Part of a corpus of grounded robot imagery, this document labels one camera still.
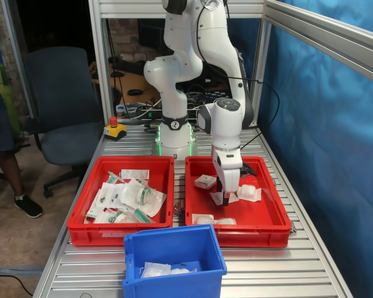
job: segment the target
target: brick wall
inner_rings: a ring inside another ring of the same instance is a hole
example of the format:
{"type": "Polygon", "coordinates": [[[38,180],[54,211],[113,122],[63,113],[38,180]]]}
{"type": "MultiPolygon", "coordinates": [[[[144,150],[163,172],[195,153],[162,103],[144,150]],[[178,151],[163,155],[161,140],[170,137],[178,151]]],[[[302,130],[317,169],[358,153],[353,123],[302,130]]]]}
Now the brick wall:
{"type": "Polygon", "coordinates": [[[137,62],[160,56],[157,50],[139,44],[137,19],[111,19],[109,26],[115,54],[122,59],[137,62]]]}
{"type": "Polygon", "coordinates": [[[12,50],[11,40],[9,37],[6,19],[4,18],[4,12],[2,9],[1,0],[0,0],[0,50],[1,50],[1,55],[2,55],[3,62],[4,62],[4,66],[7,69],[7,76],[10,80],[11,92],[14,98],[15,107],[18,111],[19,118],[23,119],[25,118],[25,116],[29,115],[29,110],[27,107],[21,79],[19,77],[19,72],[18,72],[16,61],[15,61],[14,51],[12,50]]]}

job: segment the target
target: person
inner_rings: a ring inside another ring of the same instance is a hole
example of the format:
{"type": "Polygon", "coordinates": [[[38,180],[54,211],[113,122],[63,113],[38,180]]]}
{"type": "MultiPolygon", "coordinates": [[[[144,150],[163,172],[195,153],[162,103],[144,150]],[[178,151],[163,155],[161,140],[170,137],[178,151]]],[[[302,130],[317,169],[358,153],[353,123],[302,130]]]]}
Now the person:
{"type": "Polygon", "coordinates": [[[43,215],[43,209],[25,194],[14,147],[7,107],[0,95],[0,168],[14,190],[15,207],[23,210],[30,218],[36,219],[43,215]]]}

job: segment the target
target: red plastic crate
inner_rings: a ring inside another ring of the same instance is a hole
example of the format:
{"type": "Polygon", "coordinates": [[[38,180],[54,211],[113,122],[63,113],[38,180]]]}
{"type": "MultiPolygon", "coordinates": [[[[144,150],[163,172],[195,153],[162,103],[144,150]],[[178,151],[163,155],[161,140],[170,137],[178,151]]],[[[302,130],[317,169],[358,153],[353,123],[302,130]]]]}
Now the red plastic crate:
{"type": "Polygon", "coordinates": [[[104,156],[96,160],[93,169],[68,220],[74,245],[123,245],[123,238],[141,230],[168,228],[173,225],[174,158],[169,156],[104,156]],[[155,223],[84,224],[87,211],[98,189],[109,178],[108,171],[148,169],[149,186],[167,195],[155,223]]]}
{"type": "Polygon", "coordinates": [[[192,214],[213,214],[214,219],[233,218],[236,225],[214,225],[222,247],[286,247],[292,223],[280,200],[267,166],[261,157],[244,157],[257,173],[241,179],[239,185],[262,188],[261,201],[239,200],[227,207],[217,206],[210,193],[216,191],[194,186],[201,175],[216,176],[210,156],[192,156],[185,160],[185,222],[192,225],[192,214]]]}

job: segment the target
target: green label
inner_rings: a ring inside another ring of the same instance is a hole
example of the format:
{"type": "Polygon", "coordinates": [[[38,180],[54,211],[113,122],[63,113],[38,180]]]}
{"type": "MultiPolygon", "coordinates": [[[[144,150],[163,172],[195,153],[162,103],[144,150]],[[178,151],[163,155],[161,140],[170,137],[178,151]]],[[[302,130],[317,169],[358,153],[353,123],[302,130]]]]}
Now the green label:
{"type": "Polygon", "coordinates": [[[150,194],[152,191],[150,191],[150,188],[149,187],[145,187],[143,190],[142,190],[142,193],[141,193],[141,198],[140,198],[140,202],[145,204],[144,202],[144,198],[147,194],[150,194]]]}
{"type": "Polygon", "coordinates": [[[118,213],[116,213],[116,215],[114,216],[111,216],[109,219],[108,219],[108,222],[110,222],[111,224],[114,223],[114,221],[122,214],[123,212],[119,211],[118,213]]]}

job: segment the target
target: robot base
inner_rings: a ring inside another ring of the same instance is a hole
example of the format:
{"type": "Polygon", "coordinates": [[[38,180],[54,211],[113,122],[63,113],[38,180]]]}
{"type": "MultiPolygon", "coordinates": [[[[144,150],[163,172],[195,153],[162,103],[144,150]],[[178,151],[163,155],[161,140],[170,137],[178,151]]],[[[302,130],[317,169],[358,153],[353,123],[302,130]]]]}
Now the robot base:
{"type": "Polygon", "coordinates": [[[198,146],[189,123],[180,130],[170,130],[165,124],[160,124],[152,155],[173,156],[175,160],[184,160],[197,153],[198,146]]]}
{"type": "Polygon", "coordinates": [[[184,160],[188,156],[198,154],[198,146],[196,142],[182,148],[168,148],[162,144],[154,143],[152,155],[154,156],[173,156],[175,160],[184,160]]]}

